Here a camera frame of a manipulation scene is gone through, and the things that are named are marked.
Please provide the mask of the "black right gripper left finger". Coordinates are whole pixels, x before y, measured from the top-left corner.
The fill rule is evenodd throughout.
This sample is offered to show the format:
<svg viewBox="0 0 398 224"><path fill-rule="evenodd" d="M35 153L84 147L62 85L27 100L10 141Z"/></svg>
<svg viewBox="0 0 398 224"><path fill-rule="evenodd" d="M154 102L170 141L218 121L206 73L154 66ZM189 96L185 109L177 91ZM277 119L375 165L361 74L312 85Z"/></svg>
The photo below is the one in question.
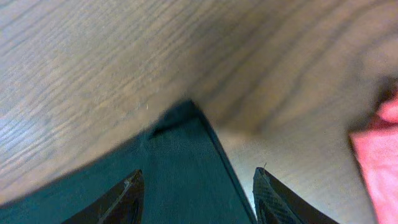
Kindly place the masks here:
<svg viewBox="0 0 398 224"><path fill-rule="evenodd" d="M140 224L144 210L144 178L134 170L64 224Z"/></svg>

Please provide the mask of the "plain black t-shirt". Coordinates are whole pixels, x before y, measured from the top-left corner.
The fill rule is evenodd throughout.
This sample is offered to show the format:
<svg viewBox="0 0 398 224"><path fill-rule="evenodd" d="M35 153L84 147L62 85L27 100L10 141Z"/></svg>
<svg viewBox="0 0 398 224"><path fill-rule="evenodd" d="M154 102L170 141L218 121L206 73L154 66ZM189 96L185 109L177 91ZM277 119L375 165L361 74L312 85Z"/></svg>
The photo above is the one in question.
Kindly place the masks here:
<svg viewBox="0 0 398 224"><path fill-rule="evenodd" d="M135 170L144 179L144 223L256 221L217 135L189 100L114 152L2 206L1 222L64 222Z"/></svg>

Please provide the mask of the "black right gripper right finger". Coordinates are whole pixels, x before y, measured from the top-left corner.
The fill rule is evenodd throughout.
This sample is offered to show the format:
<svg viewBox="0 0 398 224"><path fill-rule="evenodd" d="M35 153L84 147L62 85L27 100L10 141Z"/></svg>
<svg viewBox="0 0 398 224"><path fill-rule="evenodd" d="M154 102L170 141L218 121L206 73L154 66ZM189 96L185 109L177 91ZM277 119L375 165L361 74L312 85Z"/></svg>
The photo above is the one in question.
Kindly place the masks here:
<svg viewBox="0 0 398 224"><path fill-rule="evenodd" d="M262 167L255 170L253 196L261 224L337 224Z"/></svg>

